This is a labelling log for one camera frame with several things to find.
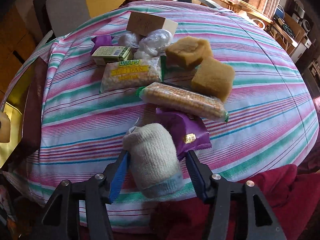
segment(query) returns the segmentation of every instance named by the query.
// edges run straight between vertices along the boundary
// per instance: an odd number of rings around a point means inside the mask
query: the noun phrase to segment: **bed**
[[[79,182],[102,172],[116,160],[126,131],[139,117],[154,115],[155,106],[143,103],[136,88],[100,94],[104,68],[97,67],[90,56],[91,38],[110,34],[116,44],[131,11],[178,22],[174,41],[187,35],[208,39],[214,58],[236,71],[225,103],[228,123],[204,119],[212,148],[197,151],[202,163],[238,181],[302,162],[318,135],[317,115],[301,75],[275,40],[224,8],[139,1],[93,18],[37,49],[11,82],[10,87],[37,57],[48,62],[40,150],[15,172],[5,174],[23,195],[44,205],[61,180]],[[188,73],[170,72],[165,81],[185,86],[191,79]],[[184,188],[158,199],[146,199],[138,192],[128,172],[119,197],[107,205],[113,230],[149,233],[150,214],[159,201],[195,197],[184,161],[181,167]],[[80,220],[86,224],[83,202]]]

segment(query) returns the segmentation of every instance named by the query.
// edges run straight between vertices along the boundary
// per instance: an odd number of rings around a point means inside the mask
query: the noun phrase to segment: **beige sponge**
[[[0,112],[0,143],[10,142],[10,119],[6,113]]]
[[[165,50],[168,61],[187,70],[198,66],[206,57],[212,57],[210,43],[195,37],[184,37]]]
[[[235,71],[212,57],[205,58],[191,81],[195,92],[214,96],[225,102],[232,90]]]

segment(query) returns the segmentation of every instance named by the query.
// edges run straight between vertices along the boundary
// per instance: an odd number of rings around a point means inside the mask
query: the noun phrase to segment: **cardboard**
[[[178,23],[164,17],[132,12],[128,21],[127,31],[148,36],[152,31],[164,29],[171,32],[172,36],[174,36],[177,26]]]

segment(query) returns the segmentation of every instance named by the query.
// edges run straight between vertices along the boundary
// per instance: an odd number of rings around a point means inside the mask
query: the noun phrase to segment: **cardboard box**
[[[21,68],[22,63],[16,58],[13,53],[2,62],[0,62],[0,90],[7,91],[7,88],[14,78],[17,71]]]
[[[174,36],[177,26],[178,23],[164,17],[132,12],[128,21],[127,31],[148,36],[152,31],[164,29],[171,32],[172,36]]]
[[[92,54],[92,58],[98,66],[107,63],[119,62],[132,59],[130,47],[102,46]]]
[[[12,6],[0,21],[0,41],[11,52],[27,33],[26,25],[16,6]]]

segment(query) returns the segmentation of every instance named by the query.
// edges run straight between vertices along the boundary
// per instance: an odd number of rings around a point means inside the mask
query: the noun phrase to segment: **white plastic bag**
[[[138,48],[141,36],[132,32],[122,34],[118,40],[118,46]]]
[[[172,42],[172,34],[164,29],[155,30],[139,42],[139,48],[134,54],[135,59],[157,57]]]

